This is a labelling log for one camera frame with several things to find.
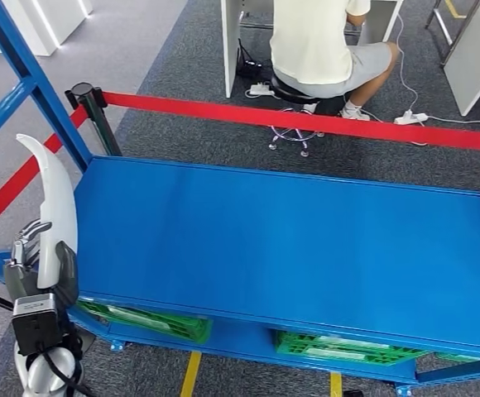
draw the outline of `gray shorts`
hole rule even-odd
[[[283,83],[314,98],[333,98],[352,91],[384,73],[391,63],[391,52],[385,43],[350,45],[352,73],[348,79],[336,84],[303,84],[274,69]]]

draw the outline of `yellow floor marking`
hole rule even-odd
[[[339,372],[330,373],[330,397],[343,397],[343,383]]]
[[[466,19],[465,15],[459,15],[459,12],[456,11],[452,0],[444,0],[446,6],[450,10],[450,13],[452,14],[452,17],[456,19]]]
[[[189,359],[189,365],[187,366],[185,379],[183,381],[181,397],[190,397],[192,395],[194,385],[196,383],[197,369],[200,368],[200,360],[201,360],[201,352],[191,352]]]

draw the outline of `gray floor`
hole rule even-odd
[[[92,16],[49,58],[38,62],[55,89],[63,98],[65,89],[80,81],[89,81],[113,91],[135,93],[146,76],[171,31],[186,0],[92,0]],[[0,98],[17,81],[0,55]],[[124,114],[123,108],[108,109],[113,127]],[[92,150],[99,145],[88,129],[81,129]],[[24,133],[45,139],[49,125],[30,100],[0,131],[0,186],[25,161],[28,154],[13,137]],[[69,166],[76,182],[79,173],[65,151],[60,155]],[[42,200],[39,180],[30,184],[0,217],[0,248],[8,246],[14,234],[39,215]],[[0,285],[0,295],[6,292]],[[9,322],[9,314],[0,309],[0,339]]]
[[[416,110],[458,119],[460,117],[447,82],[438,68],[433,36],[433,32],[438,31],[436,24],[431,33],[422,29],[432,3],[432,0],[406,0],[404,5],[401,14],[406,22],[406,31],[401,45],[407,54],[405,75],[408,84],[420,93]],[[458,11],[462,12],[467,2],[456,3],[459,3]],[[455,26],[458,21],[447,17],[447,23]],[[268,31],[243,31],[244,45],[259,60],[269,58],[268,39]],[[441,42],[442,38],[439,36],[437,41]],[[237,81],[233,97],[230,101],[225,99],[222,65],[219,3],[189,0],[156,62],[144,78],[139,92],[217,103],[282,107],[280,101],[273,98],[246,99],[243,96],[243,82],[240,80]],[[120,72],[120,67],[116,68],[112,77],[107,78],[112,81],[107,81],[104,86],[132,91],[123,86],[112,88],[113,76]],[[411,94],[394,74],[367,104],[367,109],[384,120],[392,120],[403,114],[411,100]],[[326,101],[320,112],[331,114],[341,105],[339,99]],[[115,125],[120,120],[117,115],[110,117]],[[480,119],[480,101],[470,118]],[[117,136],[126,155],[480,189],[480,152],[474,151],[326,136],[312,141],[311,156],[303,159],[299,155],[299,148],[291,143],[280,145],[275,152],[268,150],[271,134],[265,128],[147,112],[126,112],[120,121]],[[11,341],[11,335],[8,335],[0,344],[0,364],[5,370],[5,375],[0,379],[0,395],[3,396],[19,393],[12,363],[4,358]],[[86,365],[88,383],[98,395],[178,395],[187,357],[184,352],[136,345],[114,355],[109,353],[105,344],[98,342],[87,355]],[[427,358],[420,364],[433,368],[445,363]],[[326,374],[323,372],[203,356],[194,394],[327,395],[327,385]],[[345,388],[362,388],[370,396],[393,395],[385,385],[369,380],[345,377]],[[415,395],[480,396],[480,381],[418,390]]]

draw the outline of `robotic arm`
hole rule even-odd
[[[14,358],[24,397],[72,396],[76,390],[90,396],[81,385],[82,340],[67,314],[78,299],[73,187],[53,153],[30,136],[17,139],[38,161],[45,196],[40,218],[15,236],[4,269],[14,302]]]

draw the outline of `red barrier tape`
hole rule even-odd
[[[146,97],[127,93],[104,93],[107,103],[172,113],[189,117],[201,117],[224,122],[239,122],[256,126],[299,128],[305,131],[359,136],[401,142],[427,142],[431,145],[452,146],[480,150],[480,132],[438,127],[398,126],[391,123],[360,122],[341,117],[308,115],[275,110],[192,102],[181,99]]]
[[[79,127],[87,118],[86,110],[80,106],[70,115],[70,120],[75,127]],[[61,147],[61,142],[56,134],[49,136],[43,145],[52,153],[58,152]],[[18,197],[24,188],[27,187],[36,175],[39,172],[38,162],[32,155],[11,178],[8,179],[0,188],[0,215],[8,207],[15,198]]]

